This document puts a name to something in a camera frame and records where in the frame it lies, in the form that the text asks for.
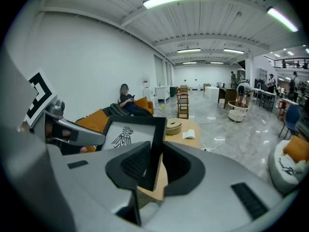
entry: orange sofa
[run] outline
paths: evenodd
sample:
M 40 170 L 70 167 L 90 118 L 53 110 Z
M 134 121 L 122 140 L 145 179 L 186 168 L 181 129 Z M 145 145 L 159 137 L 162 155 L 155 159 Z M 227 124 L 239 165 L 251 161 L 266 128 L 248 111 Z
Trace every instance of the orange sofa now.
M 147 109 L 151 114 L 154 114 L 154 105 L 152 101 L 147 101 L 146 97 L 135 101 L 135 104 L 139 107 Z M 106 107 L 97 110 L 96 112 L 90 114 L 87 117 L 77 120 L 76 124 L 79 124 L 94 131 L 103 132 L 110 115 L 111 114 L 109 107 Z M 88 152 L 96 151 L 96 148 L 94 146 L 87 146 L 86 149 Z
M 135 104 L 141 108 L 148 110 L 152 115 L 154 114 L 154 104 L 152 101 L 147 101 L 146 97 L 135 101 Z

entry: white cabinet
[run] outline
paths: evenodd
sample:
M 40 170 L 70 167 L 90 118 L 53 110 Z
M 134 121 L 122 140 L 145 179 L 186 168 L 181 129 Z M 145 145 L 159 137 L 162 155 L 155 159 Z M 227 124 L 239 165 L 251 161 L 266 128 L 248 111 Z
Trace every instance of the white cabinet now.
M 156 97 L 158 100 L 166 100 L 169 98 L 169 86 L 155 87 Z

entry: white wall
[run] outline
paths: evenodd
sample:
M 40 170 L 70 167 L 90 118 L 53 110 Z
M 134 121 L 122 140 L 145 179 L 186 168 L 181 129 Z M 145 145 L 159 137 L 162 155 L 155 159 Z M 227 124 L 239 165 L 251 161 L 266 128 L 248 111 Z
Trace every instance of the white wall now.
M 24 37 L 24 54 L 15 46 L 15 34 L 10 32 L 5 44 L 25 77 L 43 69 L 66 104 L 67 119 L 75 121 L 117 102 L 122 83 L 136 98 L 142 97 L 143 76 L 156 86 L 155 51 L 150 47 L 94 19 L 65 13 L 39 15 L 35 33 Z M 14 33 L 18 36 L 22 30 L 21 21 Z
M 278 73 L 274 67 L 267 61 L 267 59 L 261 55 L 253 58 L 248 58 L 245 60 L 246 62 L 246 78 L 250 79 L 252 86 L 254 86 L 254 81 L 257 78 L 257 69 L 262 68 L 267 71 L 267 80 L 268 82 L 269 74 L 273 74 L 274 78 L 276 79 L 276 83 L 278 84 Z
M 163 72 L 163 63 L 164 61 L 157 56 L 154 56 L 154 63 L 155 63 L 155 76 L 156 76 L 156 86 L 159 86 L 161 83 L 164 85 L 164 72 Z
M 176 67 L 174 69 L 173 85 L 197 86 L 200 84 L 203 86 L 203 83 L 210 83 L 212 86 L 215 86 L 217 82 L 228 85 L 231 82 L 231 72 L 237 74 L 237 70 L 243 70 L 243 68 L 240 66 L 218 65 Z

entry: wooden table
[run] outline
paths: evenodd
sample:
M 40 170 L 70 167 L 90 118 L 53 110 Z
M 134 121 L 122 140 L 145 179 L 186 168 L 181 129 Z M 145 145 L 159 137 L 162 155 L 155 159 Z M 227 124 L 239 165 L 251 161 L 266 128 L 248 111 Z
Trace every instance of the wooden table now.
M 188 120 L 188 119 L 181 119 L 178 118 L 179 120 L 181 120 L 182 122 L 182 130 L 181 132 L 175 134 L 175 135 L 166 135 L 165 136 L 165 141 L 169 141 L 169 142 L 175 142 L 175 143 L 180 143 L 183 145 L 188 145 L 191 147 L 195 147 L 199 150 L 201 150 L 201 146 L 200 146 L 200 127 L 197 123 Z M 188 131 L 189 129 L 193 129 L 195 132 L 195 139 L 183 139 L 183 132 Z M 168 185 L 168 175 L 165 169 L 165 166 L 162 162 L 162 155 L 160 158 L 160 165 L 158 168 L 159 174 L 158 174 L 158 180 L 156 183 L 156 188 L 154 191 L 149 191 L 146 190 L 144 188 L 138 187 L 139 190 L 141 190 L 142 192 L 146 193 L 148 196 L 151 196 L 154 199 L 157 200 L 164 200 L 164 187 L 166 187 Z
M 218 97 L 218 103 L 220 99 L 225 99 L 223 108 L 225 109 L 225 106 L 230 101 L 236 101 L 236 89 L 230 88 L 230 87 L 221 87 L 219 88 L 219 97 Z

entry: white counter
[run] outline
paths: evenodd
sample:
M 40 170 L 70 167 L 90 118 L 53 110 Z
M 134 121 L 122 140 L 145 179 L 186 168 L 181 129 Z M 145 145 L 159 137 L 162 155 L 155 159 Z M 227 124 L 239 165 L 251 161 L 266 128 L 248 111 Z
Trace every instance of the white counter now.
M 205 95 L 212 102 L 218 102 L 219 88 L 218 87 L 213 87 L 213 86 L 205 87 Z
M 169 86 L 155 87 L 155 92 L 156 98 L 158 100 L 164 100 L 164 103 L 166 103 L 166 100 L 169 98 Z

